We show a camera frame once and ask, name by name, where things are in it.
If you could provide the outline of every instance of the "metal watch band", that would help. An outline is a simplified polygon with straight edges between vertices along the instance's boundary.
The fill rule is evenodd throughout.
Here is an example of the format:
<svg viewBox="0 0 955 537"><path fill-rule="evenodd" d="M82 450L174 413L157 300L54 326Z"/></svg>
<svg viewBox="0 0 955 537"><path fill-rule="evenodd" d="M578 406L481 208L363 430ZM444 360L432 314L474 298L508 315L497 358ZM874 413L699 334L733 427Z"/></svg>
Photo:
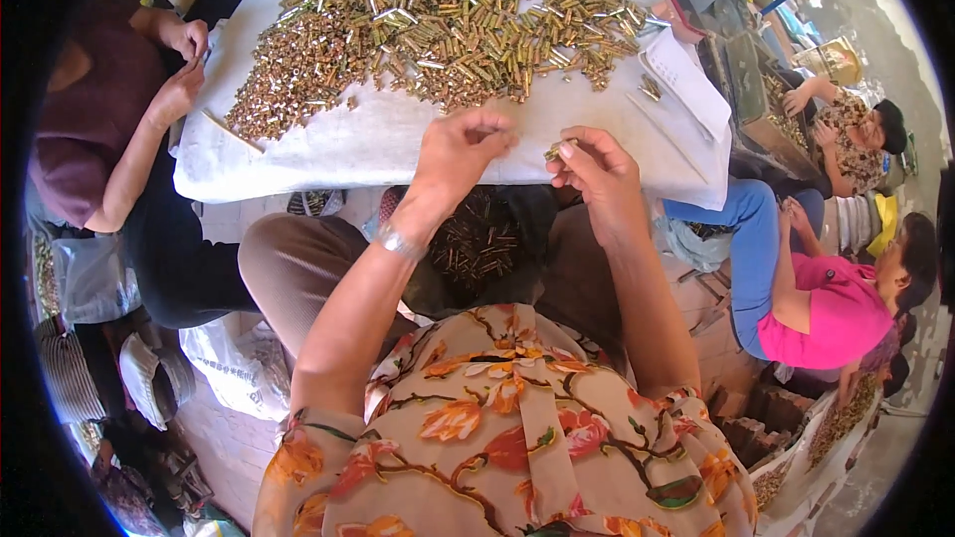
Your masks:
<svg viewBox="0 0 955 537"><path fill-rule="evenodd" d="M392 225L391 221L386 221L378 228L375 241L390 252L395 252L401 256L421 261L428 252L427 245L414 245L405 240Z"/></svg>

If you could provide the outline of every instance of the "wooden stick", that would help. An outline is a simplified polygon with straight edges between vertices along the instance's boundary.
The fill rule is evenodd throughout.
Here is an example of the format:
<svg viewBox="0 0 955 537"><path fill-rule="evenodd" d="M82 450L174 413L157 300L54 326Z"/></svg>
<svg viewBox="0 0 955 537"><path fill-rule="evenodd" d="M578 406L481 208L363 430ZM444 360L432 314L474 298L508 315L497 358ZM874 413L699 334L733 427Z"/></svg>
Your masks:
<svg viewBox="0 0 955 537"><path fill-rule="evenodd" d="M258 151L259 153L261 153L261 154L266 153L266 149L265 149L265 148L263 148L262 146L256 144L256 143L253 142L251 139L244 139L244 138L242 138L242 137L239 137L239 136L236 135L235 133L233 133L233 132L232 132L232 129L230 129L229 127L225 126L219 119L217 119L216 117L214 117L214 116L212 115L212 113L208 111L208 109L203 108L203 109L200 110L199 112L201 112L202 114L205 114L205 117L208 118L210 121L212 121L216 126L218 126L219 128L221 128L223 131L225 131L227 134L231 135L232 137L235 137L236 139L238 139L239 141L241 141L242 143L244 143L244 144L245 144L246 146L248 146L249 148L255 149L255 150L257 150L257 151Z"/></svg>
<svg viewBox="0 0 955 537"><path fill-rule="evenodd" d="M706 177L706 175L703 174L703 171L700 170L699 165L696 163L696 161L693 161L693 159L689 157L689 154L686 153L686 150L683 149L683 147L680 146L680 144L677 143L677 141L673 138L673 136L669 134L669 131L667 131L667 128L666 128L665 126L663 126L659 121L657 121L656 117L654 117L649 110L647 110L646 108L644 108L644 105L641 104L640 101L638 101L636 98L634 98L634 97L633 97L632 95L630 95L629 93L627 93L626 95L627 95L627 100L632 101L632 102L633 102L633 105L637 106L637 107L640 109L640 111L641 111L648 119L651 120L651 123L652 123L654 126L656 126L657 129L659 129L660 132L663 134L663 136L666 137L667 140L673 145L673 147L676 148L677 151L680 152L680 155L683 156L683 159L686 160L686 162L687 162L690 166L693 167L693 170L696 171L696 173L700 175L700 178L703 179L704 181L706 181L706 180L707 180L707 177Z"/></svg>

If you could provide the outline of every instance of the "maroon shirt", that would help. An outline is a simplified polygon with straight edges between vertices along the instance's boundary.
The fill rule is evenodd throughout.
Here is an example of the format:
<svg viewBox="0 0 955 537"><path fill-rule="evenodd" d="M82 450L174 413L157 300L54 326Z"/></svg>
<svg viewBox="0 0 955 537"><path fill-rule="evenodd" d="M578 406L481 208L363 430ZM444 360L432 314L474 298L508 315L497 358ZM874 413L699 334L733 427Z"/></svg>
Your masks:
<svg viewBox="0 0 955 537"><path fill-rule="evenodd" d="M157 46L129 19L139 5L98 3L71 35L92 60L71 86L47 94L30 152L30 178L47 208L82 228L149 102L166 81Z"/></svg>

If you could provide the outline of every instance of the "pink shirt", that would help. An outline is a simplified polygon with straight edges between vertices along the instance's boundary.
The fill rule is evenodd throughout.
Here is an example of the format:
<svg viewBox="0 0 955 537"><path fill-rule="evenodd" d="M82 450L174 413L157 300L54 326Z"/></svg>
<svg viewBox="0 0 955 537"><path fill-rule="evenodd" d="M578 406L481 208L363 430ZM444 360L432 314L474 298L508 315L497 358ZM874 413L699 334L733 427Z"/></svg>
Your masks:
<svg viewBox="0 0 955 537"><path fill-rule="evenodd" d="M842 257L793 254L795 288L810 292L809 333L779 323L770 312L759 320L759 343L769 360L793 367L833 369L876 347L892 327L892 315L875 287L872 266Z"/></svg>

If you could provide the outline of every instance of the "hand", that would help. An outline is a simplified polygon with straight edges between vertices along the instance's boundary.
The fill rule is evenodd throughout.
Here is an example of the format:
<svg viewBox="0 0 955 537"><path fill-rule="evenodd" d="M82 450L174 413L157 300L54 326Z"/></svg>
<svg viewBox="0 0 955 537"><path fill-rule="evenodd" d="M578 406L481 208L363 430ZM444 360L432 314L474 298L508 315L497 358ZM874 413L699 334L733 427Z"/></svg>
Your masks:
<svg viewBox="0 0 955 537"><path fill-rule="evenodd" d="M789 235L793 229L791 209L785 202L779 206L779 240L789 243Z"/></svg>
<svg viewBox="0 0 955 537"><path fill-rule="evenodd" d="M793 229L797 233L813 233L813 225L809 222L809 216L806 215L806 210L802 209L802 204L795 200L794 197L787 197L783 202L786 208L789 209L790 223L792 224Z"/></svg>
<svg viewBox="0 0 955 537"><path fill-rule="evenodd" d="M202 59L209 48L209 26L202 19L179 25L172 35L169 47L178 50L188 63L193 59Z"/></svg>
<svg viewBox="0 0 955 537"><path fill-rule="evenodd" d="M470 108L436 119L424 131L409 197L424 197L441 220L458 207L488 165L517 143L514 123L490 108Z"/></svg>
<svg viewBox="0 0 955 537"><path fill-rule="evenodd" d="M786 116L794 117L798 112L802 112L811 98L812 96L805 90L805 86L787 91L782 99L782 108L786 112Z"/></svg>
<svg viewBox="0 0 955 537"><path fill-rule="evenodd" d="M567 143L575 138L577 147ZM603 129L572 126L561 131L561 139L561 159L547 163L551 185L580 191L601 247L627 244L634 225L647 220L637 162Z"/></svg>
<svg viewBox="0 0 955 537"><path fill-rule="evenodd" d="M839 138L839 134L835 129L820 121L813 125L812 133L813 140L823 153L829 153L836 149L836 139Z"/></svg>
<svg viewBox="0 0 955 537"><path fill-rule="evenodd" d="M205 77L198 59L189 61L175 75L166 80L153 101L149 103L145 116L162 131L175 121L192 111L198 89Z"/></svg>

